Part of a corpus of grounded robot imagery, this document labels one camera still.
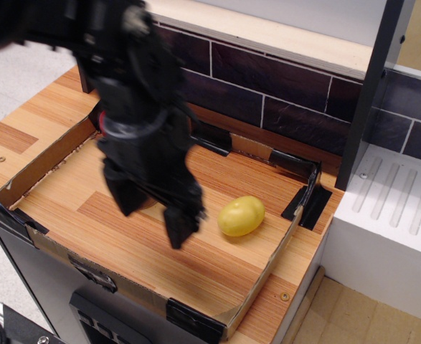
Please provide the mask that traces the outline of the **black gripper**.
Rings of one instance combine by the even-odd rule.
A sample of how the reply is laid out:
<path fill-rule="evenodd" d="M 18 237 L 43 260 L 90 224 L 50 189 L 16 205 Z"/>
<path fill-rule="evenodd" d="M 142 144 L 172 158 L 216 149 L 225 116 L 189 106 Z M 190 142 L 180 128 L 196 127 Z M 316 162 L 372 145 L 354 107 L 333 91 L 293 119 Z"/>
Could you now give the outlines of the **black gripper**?
<path fill-rule="evenodd" d="M 192 146 L 189 121 L 182 111 L 173 109 L 162 110 L 150 120 L 125 124 L 132 128 L 123 132 L 136 139 L 146 162 L 152 198 L 166 207 L 164 220 L 171 247 L 181 249 L 199 230 L 204 213 L 202 188 L 186 166 Z M 129 216 L 148 201 L 148 196 L 124 172 L 105 166 L 104 177 L 123 215 Z"/>

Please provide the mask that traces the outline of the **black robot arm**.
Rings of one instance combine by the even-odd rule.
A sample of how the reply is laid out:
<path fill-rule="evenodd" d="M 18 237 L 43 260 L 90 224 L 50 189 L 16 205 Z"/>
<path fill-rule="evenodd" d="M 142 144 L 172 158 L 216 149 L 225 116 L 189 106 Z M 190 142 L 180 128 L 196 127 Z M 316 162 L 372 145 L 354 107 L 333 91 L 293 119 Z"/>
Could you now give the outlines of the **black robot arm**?
<path fill-rule="evenodd" d="M 193 112 L 182 100 L 181 63 L 143 1 L 0 1 L 0 49 L 25 41 L 70 50 L 96 89 L 104 116 L 104 177 L 121 212 L 148 198 L 165 206 L 179 249 L 204 215 L 202 188 L 186 167 Z"/>

